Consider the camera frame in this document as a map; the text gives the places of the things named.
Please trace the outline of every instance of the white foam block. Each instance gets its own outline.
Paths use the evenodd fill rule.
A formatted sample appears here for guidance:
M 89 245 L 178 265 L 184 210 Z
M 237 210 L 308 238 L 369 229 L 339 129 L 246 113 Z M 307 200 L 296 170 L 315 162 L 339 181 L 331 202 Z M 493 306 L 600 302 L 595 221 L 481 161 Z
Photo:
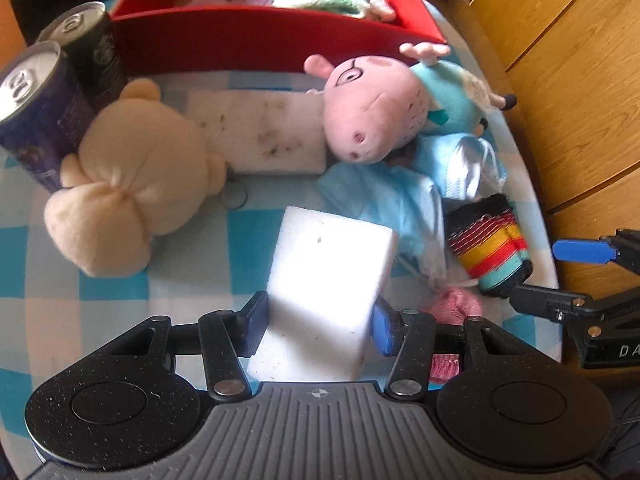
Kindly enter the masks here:
M 196 121 L 236 173 L 322 174 L 326 144 L 320 94 L 191 90 Z
M 353 381 L 396 252 L 386 227 L 288 207 L 271 266 L 270 323 L 248 371 L 260 381 Z

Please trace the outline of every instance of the pink knitted fabric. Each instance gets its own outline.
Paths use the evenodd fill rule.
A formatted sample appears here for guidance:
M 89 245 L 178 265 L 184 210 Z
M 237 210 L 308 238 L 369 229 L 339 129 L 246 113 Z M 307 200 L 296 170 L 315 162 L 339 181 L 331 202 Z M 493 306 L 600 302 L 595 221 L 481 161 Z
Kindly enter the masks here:
M 426 310 L 438 323 L 462 325 L 467 316 L 482 316 L 482 303 L 468 290 L 446 288 L 435 304 Z M 444 384 L 460 372 L 459 356 L 435 354 L 431 362 L 431 382 Z

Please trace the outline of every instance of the red box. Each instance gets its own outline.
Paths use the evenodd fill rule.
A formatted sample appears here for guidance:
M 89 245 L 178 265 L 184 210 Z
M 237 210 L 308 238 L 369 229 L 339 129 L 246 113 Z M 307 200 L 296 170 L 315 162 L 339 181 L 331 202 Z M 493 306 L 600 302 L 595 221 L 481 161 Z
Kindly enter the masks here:
M 402 59 L 400 44 L 443 43 L 421 0 L 387 0 L 393 23 L 275 7 L 175 7 L 175 0 L 121 0 L 116 42 L 131 75 L 207 70 L 301 72 L 310 54 L 333 63 L 375 54 Z

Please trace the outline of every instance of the can lid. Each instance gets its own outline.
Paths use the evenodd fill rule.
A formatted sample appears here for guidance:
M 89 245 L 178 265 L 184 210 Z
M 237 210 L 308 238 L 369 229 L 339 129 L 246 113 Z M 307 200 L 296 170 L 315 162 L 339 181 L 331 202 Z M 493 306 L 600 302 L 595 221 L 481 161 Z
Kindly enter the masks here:
M 24 107 L 58 65 L 60 47 L 36 43 L 0 72 L 0 122 Z
M 102 2 L 78 5 L 49 23 L 40 33 L 38 41 L 51 40 L 65 46 L 94 28 L 105 12 L 106 7 Z

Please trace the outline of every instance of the round black pad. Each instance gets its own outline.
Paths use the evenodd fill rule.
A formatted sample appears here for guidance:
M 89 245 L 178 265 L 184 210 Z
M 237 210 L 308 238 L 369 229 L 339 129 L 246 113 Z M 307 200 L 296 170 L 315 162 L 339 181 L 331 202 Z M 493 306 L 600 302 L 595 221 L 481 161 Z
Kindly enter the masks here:
M 146 356 L 90 358 L 44 383 L 27 403 L 27 428 L 43 456 L 82 468 L 123 469 L 187 441 L 200 400 L 186 380 Z
M 71 401 L 76 416 L 93 424 L 119 424 L 145 409 L 143 390 L 129 383 L 98 383 L 80 390 Z
M 503 384 L 494 390 L 491 400 L 496 412 L 523 424 L 546 424 L 566 410 L 566 401 L 560 392 L 530 381 Z
M 484 462 L 531 472 L 593 455 L 609 431 L 604 394 L 555 363 L 518 364 L 466 370 L 445 384 L 436 412 L 447 433 Z

